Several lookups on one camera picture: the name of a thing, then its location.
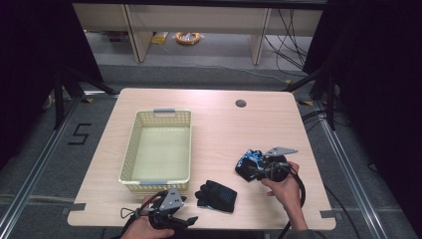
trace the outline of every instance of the person's right hand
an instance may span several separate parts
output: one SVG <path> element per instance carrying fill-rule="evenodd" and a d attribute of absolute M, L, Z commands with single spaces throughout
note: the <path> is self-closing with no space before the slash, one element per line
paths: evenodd
<path fill-rule="evenodd" d="M 289 161 L 289 165 L 297 173 L 299 173 L 299 166 Z M 292 223 L 292 229 L 300 231 L 307 230 L 308 225 L 305 221 L 304 213 L 301 207 L 301 194 L 299 185 L 291 174 L 285 180 L 276 182 L 268 178 L 263 178 L 261 183 L 271 188 L 267 192 L 268 196 L 276 196 L 276 198 L 283 204 L 286 212 Z"/>

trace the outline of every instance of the person's left hand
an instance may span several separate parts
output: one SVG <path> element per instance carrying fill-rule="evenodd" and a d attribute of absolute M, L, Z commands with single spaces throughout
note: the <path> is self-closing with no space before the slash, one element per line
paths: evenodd
<path fill-rule="evenodd" d="M 148 198 L 149 197 L 143 198 L 142 203 L 145 203 Z M 172 235 L 174 235 L 174 230 L 157 230 L 151 226 L 148 217 L 146 215 L 143 215 L 130 224 L 121 239 L 159 239 L 167 238 Z"/>

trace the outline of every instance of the desk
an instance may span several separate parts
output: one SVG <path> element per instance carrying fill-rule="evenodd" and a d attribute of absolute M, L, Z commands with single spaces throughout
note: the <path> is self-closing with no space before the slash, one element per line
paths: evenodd
<path fill-rule="evenodd" d="M 238 100 L 247 105 L 238 108 Z M 199 216 L 192 228 L 282 229 L 289 219 L 278 200 L 268 197 L 269 189 L 259 181 L 247 182 L 234 170 L 248 148 L 267 150 L 275 145 L 299 151 L 287 159 L 301 166 L 307 189 L 304 214 L 310 228 L 334 228 L 334 218 L 320 216 L 331 207 L 292 94 L 163 89 L 121 91 L 75 200 L 86 203 L 85 210 L 70 213 L 71 225 L 123 226 L 126 219 L 120 218 L 120 209 L 140 206 L 142 195 L 131 193 L 117 179 L 135 113 L 155 108 L 192 110 L 191 179 L 185 205 L 175 214 L 182 219 Z M 194 193 L 207 179 L 238 192 L 233 214 L 196 206 Z"/>

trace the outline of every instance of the table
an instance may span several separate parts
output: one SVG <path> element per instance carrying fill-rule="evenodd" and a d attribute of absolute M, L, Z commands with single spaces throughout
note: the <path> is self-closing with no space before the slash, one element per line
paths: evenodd
<path fill-rule="evenodd" d="M 236 101 L 246 106 L 239 108 Z M 209 90 L 124 89 L 105 127 L 97 151 L 75 200 L 85 210 L 71 211 L 74 226 L 123 226 L 122 207 L 135 209 L 141 194 L 130 192 L 117 179 L 128 144 L 134 115 L 148 109 L 191 109 L 191 179 L 185 205 L 176 217 L 198 216 L 197 229 L 282 229 L 288 217 L 269 188 L 245 181 L 235 165 L 248 148 L 268 150 L 275 145 L 295 148 L 287 155 L 297 162 L 307 189 L 304 214 L 311 229 L 330 230 L 334 218 L 321 218 L 331 210 L 295 99 L 291 93 Z M 195 191 L 211 179 L 238 192 L 233 214 L 196 206 Z"/>

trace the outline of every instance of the floor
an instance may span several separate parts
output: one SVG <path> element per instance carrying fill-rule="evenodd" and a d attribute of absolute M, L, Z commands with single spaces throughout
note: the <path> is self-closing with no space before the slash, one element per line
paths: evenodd
<path fill-rule="evenodd" d="M 251 75 L 257 74 L 257 71 L 280 70 L 292 74 L 287 76 L 303 75 L 298 67 L 278 58 L 269 43 L 264 46 L 260 65 L 254 66 L 249 52 L 248 36 L 203 34 L 197 45 L 182 46 L 175 42 L 174 34 L 168 34 L 163 46 L 151 45 L 145 61 L 141 64 L 134 60 L 129 42 L 112 43 L 105 34 L 92 32 L 87 33 L 87 38 L 100 66 L 210 68 Z M 269 42 L 276 49 L 281 46 L 280 39 L 277 36 L 269 36 Z M 312 38 L 297 37 L 296 44 L 306 51 L 311 40 Z M 292 49 L 296 48 L 291 39 L 288 39 L 286 44 Z M 301 59 L 296 52 L 286 47 L 281 52 L 301 64 Z M 283 83 L 288 80 L 286 77 L 262 74 L 255 77 L 277 78 Z M 299 108 L 302 116 L 323 108 L 323 101 L 309 106 L 303 103 L 304 100 L 308 100 L 305 95 L 296 94 L 296 96 L 300 102 Z M 95 114 L 109 113 L 115 99 L 101 99 L 101 102 L 96 108 L 89 104 L 80 104 L 75 110 L 80 117 L 78 121 L 71 119 L 70 125 L 89 120 Z M 92 131 L 90 137 L 101 137 L 106 118 L 99 120 L 101 122 L 97 125 L 100 126 L 90 129 Z M 368 167 L 370 160 L 364 149 L 360 147 L 358 138 L 354 134 L 352 126 L 349 125 L 346 115 L 336 113 L 335 121 L 336 131 L 329 130 L 323 116 L 316 116 L 316 118 L 305 121 L 322 181 L 327 187 L 328 199 L 337 221 L 334 230 L 323 232 L 324 237 L 417 238 L 382 178 L 376 173 L 376 170 Z M 39 127 L 34 131 L 35 136 L 28 139 L 26 145 L 22 147 L 21 155 L 11 161 L 6 170 L 0 173 L 0 213 L 5 214 L 8 210 L 13 209 L 9 205 L 13 201 L 14 195 L 22 193 L 21 185 L 26 183 L 28 175 L 34 173 L 33 165 L 37 165 L 41 158 L 39 155 L 48 153 L 43 151 L 43 145 L 51 143 L 49 137 L 54 133 L 51 124 L 54 124 L 54 111 L 46 109 L 46 113 L 39 119 Z M 65 137 L 72 138 L 73 131 L 69 128 L 66 129 Z M 53 149 L 52 153 L 57 158 L 69 157 L 68 152 L 66 156 L 61 155 L 63 153 L 61 144 L 66 143 L 61 139 Z M 95 149 L 96 145 L 93 144 L 85 148 L 83 153 L 92 155 Z M 71 161 L 55 160 L 46 163 L 50 163 L 46 167 L 46 171 L 32 182 L 37 186 L 33 192 L 28 192 L 31 195 L 27 202 L 23 202 L 26 207 L 19 212 L 22 213 L 21 216 L 17 221 L 12 222 L 15 224 L 15 228 L 7 235 L 2 234 L 2 238 L 7 238 L 7 236 L 10 238 L 109 238 L 118 233 L 119 228 L 74 228 L 60 223 L 60 221 L 66 221 L 67 210 L 72 204 L 75 193 L 78 192 L 78 185 L 80 185 L 78 180 L 83 178 L 84 172 L 78 172 L 81 174 L 80 176 L 73 176 L 73 173 L 76 173 L 72 170 L 75 164 Z M 78 163 L 79 167 L 88 168 L 90 158 L 81 159 Z M 16 170 L 12 170 L 14 168 L 19 168 L 20 172 L 16 173 Z M 67 183 L 60 181 L 61 178 L 77 179 L 73 183 Z M 52 180 L 58 181 L 54 184 L 55 188 L 51 188 L 52 183 L 49 183 Z M 265 232 L 265 238 L 277 238 L 279 233 L 279 231 Z"/>

